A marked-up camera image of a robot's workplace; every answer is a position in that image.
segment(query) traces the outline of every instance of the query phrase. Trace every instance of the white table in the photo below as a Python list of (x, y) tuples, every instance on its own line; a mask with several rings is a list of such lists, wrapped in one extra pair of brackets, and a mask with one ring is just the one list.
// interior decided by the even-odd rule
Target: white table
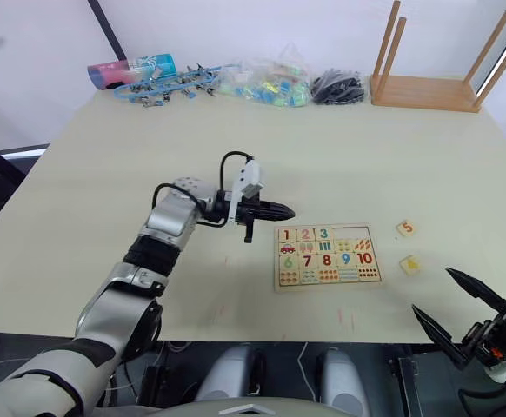
[[(228, 150), (254, 155), (262, 198), (296, 218), (198, 227), (162, 298), (161, 337), (218, 341), (428, 342), (415, 303), (456, 338), (493, 317), (446, 266), (506, 297), (506, 141), (480, 114), (349, 107), (279, 109), (175, 95), (143, 109), (98, 92), (0, 213), (0, 332), (73, 335), (79, 312), (121, 261), (159, 182), (216, 183)], [(227, 168), (230, 179), (242, 163)], [(418, 231), (401, 237), (404, 219)], [(278, 294), (273, 228), (367, 222), (383, 284)], [(398, 262), (417, 255), (423, 271)]]

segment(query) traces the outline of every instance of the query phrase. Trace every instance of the wooden puzzle board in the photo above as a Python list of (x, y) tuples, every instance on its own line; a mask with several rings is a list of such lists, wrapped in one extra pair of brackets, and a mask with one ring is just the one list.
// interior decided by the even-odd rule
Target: wooden puzzle board
[(367, 224), (275, 228), (276, 291), (382, 279)]

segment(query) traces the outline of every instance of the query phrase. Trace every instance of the number 5 puzzle piece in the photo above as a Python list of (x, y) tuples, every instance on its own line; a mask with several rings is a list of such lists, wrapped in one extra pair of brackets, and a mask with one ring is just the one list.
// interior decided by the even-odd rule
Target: number 5 puzzle piece
[(404, 220), (396, 226), (396, 230), (402, 236), (411, 236), (416, 232), (416, 227), (409, 220)]

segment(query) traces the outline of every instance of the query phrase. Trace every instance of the red number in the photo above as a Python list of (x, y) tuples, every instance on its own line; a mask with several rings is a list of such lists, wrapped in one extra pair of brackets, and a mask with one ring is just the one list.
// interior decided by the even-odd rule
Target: red number
[(357, 254), (357, 257), (359, 258), (359, 263), (372, 263), (373, 257), (371, 254), (364, 253), (364, 254)]

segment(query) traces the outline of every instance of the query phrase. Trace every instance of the puzzle piece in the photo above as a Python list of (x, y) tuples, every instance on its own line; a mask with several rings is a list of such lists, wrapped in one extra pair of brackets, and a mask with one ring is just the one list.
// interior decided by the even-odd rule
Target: puzzle piece
[(340, 282), (337, 269), (319, 269), (319, 281), (322, 284), (331, 284)]
[(315, 269), (304, 269), (300, 271), (301, 283), (302, 284), (318, 284), (318, 271)]
[(279, 242), (296, 242), (297, 232), (294, 228), (281, 228), (278, 231)]
[(332, 241), (316, 241), (315, 248), (318, 254), (334, 254), (334, 244)]
[(314, 255), (316, 253), (315, 241), (299, 242), (297, 244), (297, 252), (299, 255)]
[(340, 279), (340, 282), (359, 281), (357, 267), (338, 268), (338, 278)]
[(316, 228), (315, 229), (315, 239), (318, 241), (327, 241), (334, 239), (334, 234), (332, 233), (331, 227), (324, 228)]
[(317, 255), (317, 260), (320, 269), (336, 268), (336, 255), (335, 254), (321, 254)]
[(354, 252), (372, 252), (373, 246), (371, 245), (371, 239), (354, 239), (353, 240)]
[(402, 236), (411, 236), (416, 232), (416, 227), (409, 220), (404, 220), (396, 226), (396, 230)]
[(295, 254), (297, 255), (297, 243), (279, 243), (278, 244), (278, 254), (286, 255), (286, 254)]
[(334, 249), (336, 252), (353, 252), (350, 239), (334, 240)]
[(421, 271), (421, 262), (415, 256), (410, 255), (400, 261), (400, 267), (407, 275), (415, 275)]
[(306, 242), (306, 241), (314, 241), (315, 240), (315, 232), (313, 232), (312, 228), (298, 228), (297, 229), (297, 241), (298, 242)]
[(357, 254), (353, 252), (342, 252), (341, 254), (336, 254), (336, 263), (338, 267), (353, 267), (357, 266)]
[(300, 269), (319, 269), (317, 255), (299, 255)]
[(381, 276), (378, 269), (374, 266), (357, 267), (359, 281), (380, 281)]

